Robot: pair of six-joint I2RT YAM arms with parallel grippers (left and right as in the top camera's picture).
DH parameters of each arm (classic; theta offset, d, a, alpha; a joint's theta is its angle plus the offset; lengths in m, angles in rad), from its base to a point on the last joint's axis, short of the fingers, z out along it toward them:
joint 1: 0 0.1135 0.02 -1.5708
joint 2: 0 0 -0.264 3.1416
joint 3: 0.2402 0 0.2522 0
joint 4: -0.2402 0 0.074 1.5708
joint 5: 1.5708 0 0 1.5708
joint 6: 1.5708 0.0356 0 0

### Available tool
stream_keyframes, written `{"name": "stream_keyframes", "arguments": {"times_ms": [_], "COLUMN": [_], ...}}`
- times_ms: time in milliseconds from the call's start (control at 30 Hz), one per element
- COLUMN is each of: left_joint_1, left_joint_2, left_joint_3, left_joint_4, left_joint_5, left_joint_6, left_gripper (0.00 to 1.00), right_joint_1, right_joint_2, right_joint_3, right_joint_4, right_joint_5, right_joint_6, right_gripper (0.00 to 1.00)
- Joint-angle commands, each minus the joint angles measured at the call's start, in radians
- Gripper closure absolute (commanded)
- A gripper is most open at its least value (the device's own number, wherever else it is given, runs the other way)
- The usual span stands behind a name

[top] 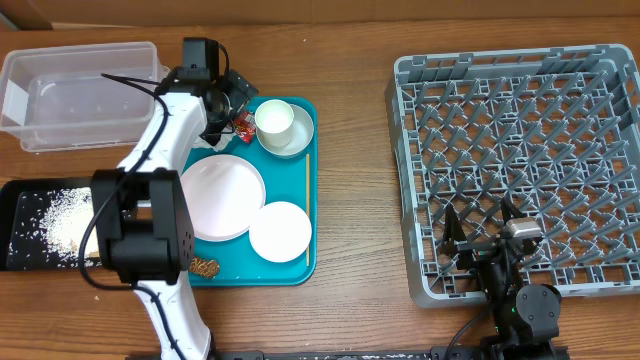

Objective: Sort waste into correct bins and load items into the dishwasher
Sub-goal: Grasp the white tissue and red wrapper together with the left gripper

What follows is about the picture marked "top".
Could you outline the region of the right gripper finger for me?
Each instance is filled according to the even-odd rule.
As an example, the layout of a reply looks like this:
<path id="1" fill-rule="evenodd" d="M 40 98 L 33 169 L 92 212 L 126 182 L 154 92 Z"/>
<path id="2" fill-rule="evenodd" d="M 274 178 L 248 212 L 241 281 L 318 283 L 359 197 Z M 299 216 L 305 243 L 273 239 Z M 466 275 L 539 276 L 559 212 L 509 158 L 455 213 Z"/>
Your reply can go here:
<path id="1" fill-rule="evenodd" d="M 526 215 L 522 213 L 508 197 L 503 197 L 500 201 L 500 208 L 502 213 L 502 219 L 504 223 L 509 222 L 512 219 L 525 218 Z"/>
<path id="2" fill-rule="evenodd" d="M 452 204 L 445 209 L 444 233 L 440 240 L 439 253 L 444 255 L 456 255 L 458 246 L 466 242 L 466 234 L 460 223 L 458 214 Z"/>

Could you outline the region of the red snack wrapper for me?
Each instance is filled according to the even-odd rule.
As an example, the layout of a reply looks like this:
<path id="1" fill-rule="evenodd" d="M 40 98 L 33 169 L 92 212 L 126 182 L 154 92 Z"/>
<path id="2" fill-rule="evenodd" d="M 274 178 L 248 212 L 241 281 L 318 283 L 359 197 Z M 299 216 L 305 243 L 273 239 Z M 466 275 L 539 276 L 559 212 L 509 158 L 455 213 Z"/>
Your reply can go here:
<path id="1" fill-rule="evenodd" d="M 250 144 L 256 135 L 256 123 L 254 114 L 250 111 L 243 111 L 233 120 L 235 134 L 246 144 Z"/>

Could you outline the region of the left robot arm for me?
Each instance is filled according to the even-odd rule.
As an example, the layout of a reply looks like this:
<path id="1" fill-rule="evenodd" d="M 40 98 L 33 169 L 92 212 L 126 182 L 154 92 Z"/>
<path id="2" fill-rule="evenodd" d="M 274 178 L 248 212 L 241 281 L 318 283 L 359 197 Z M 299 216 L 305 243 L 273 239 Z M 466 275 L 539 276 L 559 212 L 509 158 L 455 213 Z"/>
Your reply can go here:
<path id="1" fill-rule="evenodd" d="M 258 93 L 231 69 L 226 48 L 198 37 L 183 41 L 181 65 L 159 82 L 114 76 L 150 95 L 152 119 L 131 153 L 90 183 L 102 266 L 117 273 L 117 291 L 142 302 L 159 339 L 162 359 L 215 359 L 188 270 L 195 230 L 180 176 L 197 142 L 214 147 L 235 132 L 234 119 Z"/>

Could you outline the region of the rice food scraps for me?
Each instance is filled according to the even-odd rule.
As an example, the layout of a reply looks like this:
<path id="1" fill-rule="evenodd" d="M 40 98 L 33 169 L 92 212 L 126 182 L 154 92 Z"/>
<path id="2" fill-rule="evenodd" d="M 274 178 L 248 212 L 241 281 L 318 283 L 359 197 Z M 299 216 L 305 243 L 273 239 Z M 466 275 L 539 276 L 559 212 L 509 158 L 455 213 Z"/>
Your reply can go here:
<path id="1" fill-rule="evenodd" d="M 81 240 L 92 217 L 88 187 L 22 192 L 12 225 L 8 268 L 76 268 Z"/>

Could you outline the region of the large white plate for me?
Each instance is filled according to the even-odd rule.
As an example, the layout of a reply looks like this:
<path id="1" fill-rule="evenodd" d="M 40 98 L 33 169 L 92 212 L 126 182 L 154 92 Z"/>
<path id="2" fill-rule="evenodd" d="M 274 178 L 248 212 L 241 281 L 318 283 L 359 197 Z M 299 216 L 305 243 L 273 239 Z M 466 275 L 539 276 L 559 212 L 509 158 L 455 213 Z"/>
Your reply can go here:
<path id="1" fill-rule="evenodd" d="M 244 234 L 265 205 L 266 186 L 258 170 L 234 155 L 213 155 L 181 176 L 197 238 L 224 242 Z"/>

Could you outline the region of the white napkin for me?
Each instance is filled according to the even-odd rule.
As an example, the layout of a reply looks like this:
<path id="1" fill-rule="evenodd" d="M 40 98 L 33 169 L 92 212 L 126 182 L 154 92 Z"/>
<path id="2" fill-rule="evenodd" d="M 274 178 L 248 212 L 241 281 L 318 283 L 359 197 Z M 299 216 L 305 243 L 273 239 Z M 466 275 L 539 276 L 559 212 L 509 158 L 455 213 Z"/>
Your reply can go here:
<path id="1" fill-rule="evenodd" d="M 234 135 L 222 134 L 219 137 L 211 137 L 209 140 L 198 137 L 193 143 L 193 148 L 210 149 L 215 152 L 223 151 L 233 140 Z"/>

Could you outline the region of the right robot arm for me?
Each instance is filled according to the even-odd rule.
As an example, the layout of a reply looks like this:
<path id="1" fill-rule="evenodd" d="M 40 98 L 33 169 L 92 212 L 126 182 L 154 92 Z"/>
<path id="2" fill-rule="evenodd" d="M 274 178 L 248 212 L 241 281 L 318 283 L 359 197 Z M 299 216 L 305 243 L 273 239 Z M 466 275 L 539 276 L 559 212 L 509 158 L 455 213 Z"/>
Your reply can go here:
<path id="1" fill-rule="evenodd" d="M 459 270 L 475 275 L 487 307 L 451 339 L 444 359 L 568 359 L 566 347 L 556 347 L 562 296 L 550 284 L 525 284 L 518 263 L 536 252 L 543 232 L 508 199 L 500 202 L 504 225 L 485 242 L 467 238 L 453 206 L 445 211 L 441 252 L 457 260 Z M 477 346 L 458 340 L 477 322 L 492 316 L 497 333 Z"/>

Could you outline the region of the small white plate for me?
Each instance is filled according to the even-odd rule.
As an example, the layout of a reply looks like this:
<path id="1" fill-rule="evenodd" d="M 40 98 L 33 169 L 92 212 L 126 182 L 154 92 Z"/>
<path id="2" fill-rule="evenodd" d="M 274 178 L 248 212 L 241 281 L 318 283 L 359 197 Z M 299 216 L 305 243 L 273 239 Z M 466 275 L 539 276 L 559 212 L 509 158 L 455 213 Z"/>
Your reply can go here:
<path id="1" fill-rule="evenodd" d="M 262 207 L 249 227 L 253 250 L 273 263 L 286 263 L 301 256 L 310 245 L 312 234 L 306 212 L 285 201 Z"/>

